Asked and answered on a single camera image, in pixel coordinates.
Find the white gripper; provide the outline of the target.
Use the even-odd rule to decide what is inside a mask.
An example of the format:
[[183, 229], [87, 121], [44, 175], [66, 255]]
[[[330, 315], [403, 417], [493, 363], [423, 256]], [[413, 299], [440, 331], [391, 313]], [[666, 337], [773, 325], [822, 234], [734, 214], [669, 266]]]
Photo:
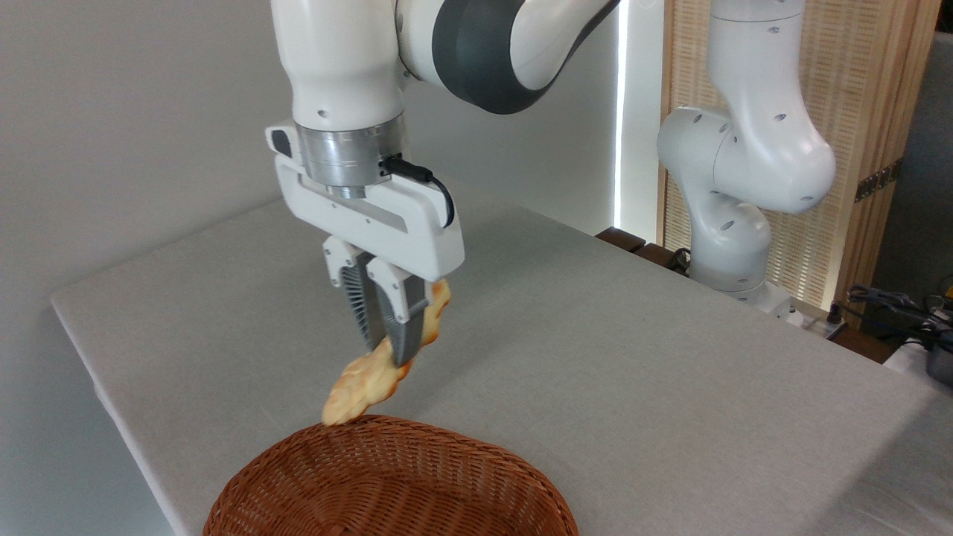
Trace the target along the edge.
[[465, 259], [459, 220], [446, 224], [444, 194], [392, 174], [362, 198], [343, 198], [307, 176], [292, 121], [269, 126], [266, 139], [290, 213], [334, 235], [322, 244], [331, 285], [344, 290], [368, 349], [386, 332], [392, 362], [405, 366], [422, 343], [426, 281], [446, 277]]

